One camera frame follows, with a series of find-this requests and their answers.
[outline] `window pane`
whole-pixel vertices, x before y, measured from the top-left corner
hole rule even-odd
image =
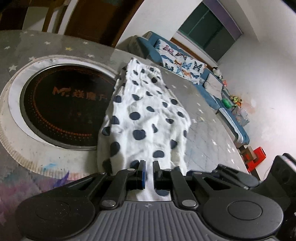
[[[201,3],[198,7],[192,12],[192,14],[186,19],[186,21],[180,27],[180,30],[188,34],[190,30],[196,25],[196,23],[201,19],[201,17],[208,11],[209,9]]]
[[[189,37],[194,40],[199,46],[205,48],[214,34],[222,27],[221,22],[210,11],[204,18],[196,25],[196,27],[189,34]]]
[[[218,61],[227,50],[233,45],[235,40],[225,27],[223,27],[216,36],[210,41],[205,51],[215,61]]]

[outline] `orange butterfly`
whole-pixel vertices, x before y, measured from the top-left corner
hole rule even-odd
[[[191,77],[191,74],[187,72],[186,70],[182,69],[182,72],[185,76]]]
[[[176,59],[174,60],[174,64],[177,64],[177,65],[180,65],[180,66],[182,65],[182,63],[178,62],[178,60],[176,60]]]

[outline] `blue sofa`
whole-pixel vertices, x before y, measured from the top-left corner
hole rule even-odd
[[[162,39],[163,41],[167,42],[173,49],[190,56],[188,53],[186,53],[184,50],[180,49],[178,46],[176,46],[174,43],[168,41],[167,39],[159,36],[158,34],[150,31],[146,33],[143,37],[134,36],[131,40],[131,42],[127,46],[127,51],[135,54],[137,56],[140,56],[145,59],[150,59],[154,63],[163,66],[163,62],[161,59],[160,54],[157,52],[157,50],[154,48],[154,45],[158,39]],[[201,75],[201,78],[206,80],[208,75],[212,74],[212,72],[205,68],[203,74]],[[242,145],[248,145],[250,142],[250,139],[244,130],[244,128],[239,124],[239,122],[236,120],[235,116],[231,113],[230,110],[228,110],[221,100],[214,97],[214,99],[211,97],[211,95],[205,90],[203,85],[197,85],[195,84],[195,87],[201,94],[201,96],[206,100],[208,105],[212,107],[214,110],[216,110],[216,114],[218,117],[222,120],[222,124],[225,126],[226,130],[229,134],[233,134],[233,141],[237,147],[240,147]]]

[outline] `gray ribbed plate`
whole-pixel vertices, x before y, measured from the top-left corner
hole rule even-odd
[[[193,211],[173,202],[132,202],[102,211],[94,223],[68,241],[226,241],[214,234]]]

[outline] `polka dot cloth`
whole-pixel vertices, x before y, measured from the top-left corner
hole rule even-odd
[[[152,162],[160,168],[179,167],[183,175],[186,133],[190,117],[166,88],[156,67],[132,59],[116,82],[98,138],[98,170],[115,175],[146,161],[146,188],[130,191],[128,200],[166,201],[154,191]]]

